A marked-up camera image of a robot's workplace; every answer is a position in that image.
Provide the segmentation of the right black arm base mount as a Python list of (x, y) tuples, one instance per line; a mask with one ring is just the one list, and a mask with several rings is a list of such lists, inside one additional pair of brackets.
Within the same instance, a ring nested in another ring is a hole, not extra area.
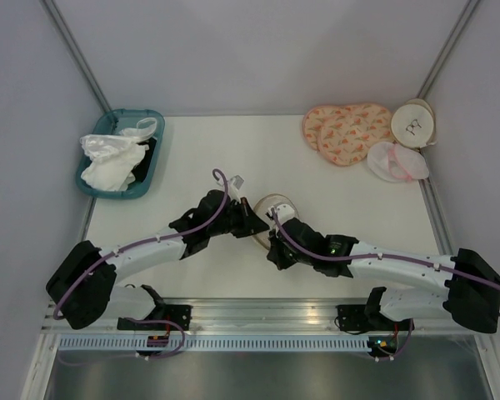
[(337, 316), (334, 319), (334, 323), (343, 333), (360, 335), (385, 329), (381, 323), (369, 320), (364, 313), (363, 305), (337, 305), (336, 310)]

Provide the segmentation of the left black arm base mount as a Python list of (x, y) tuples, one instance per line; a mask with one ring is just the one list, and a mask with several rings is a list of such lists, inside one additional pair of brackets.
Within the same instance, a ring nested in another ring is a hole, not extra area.
[(156, 307), (143, 320), (120, 317), (117, 320), (119, 331), (177, 331), (179, 326), (187, 332), (192, 319), (193, 307), (188, 304), (168, 304)]

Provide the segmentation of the round mesh laundry bag glasses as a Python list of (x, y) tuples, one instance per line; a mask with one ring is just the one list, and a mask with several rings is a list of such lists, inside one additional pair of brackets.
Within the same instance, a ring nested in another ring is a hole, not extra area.
[(267, 251), (269, 250), (268, 235), (271, 231), (276, 230), (276, 223), (267, 215), (268, 208), (270, 208), (275, 203), (290, 203), (295, 207), (293, 202), (286, 196), (279, 193), (269, 194), (262, 199), (260, 199), (253, 208), (253, 211), (265, 222), (268, 223), (270, 229), (267, 232), (259, 233), (254, 235), (253, 239), (260, 244)]

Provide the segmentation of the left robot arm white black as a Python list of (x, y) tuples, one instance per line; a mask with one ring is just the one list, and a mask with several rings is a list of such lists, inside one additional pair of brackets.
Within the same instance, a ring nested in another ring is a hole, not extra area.
[(122, 281), (162, 263), (189, 258), (217, 236), (247, 238), (268, 229), (245, 197), (211, 190), (196, 207), (151, 237), (107, 248), (79, 242), (46, 284), (55, 304), (52, 316), (75, 330), (102, 317), (131, 318), (148, 330), (158, 329), (165, 320), (161, 297), (148, 285), (124, 287)]

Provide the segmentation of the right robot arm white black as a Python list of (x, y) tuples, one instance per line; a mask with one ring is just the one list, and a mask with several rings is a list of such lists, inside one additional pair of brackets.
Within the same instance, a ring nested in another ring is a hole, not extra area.
[(291, 218), (268, 234), (267, 260), (280, 270), (296, 263), (329, 278), (376, 279), (401, 289), (375, 287), (363, 309), (366, 324), (381, 330), (410, 319), (450, 317), (477, 333), (498, 330), (500, 275), (473, 250), (454, 256), (393, 252), (345, 235), (322, 235)]

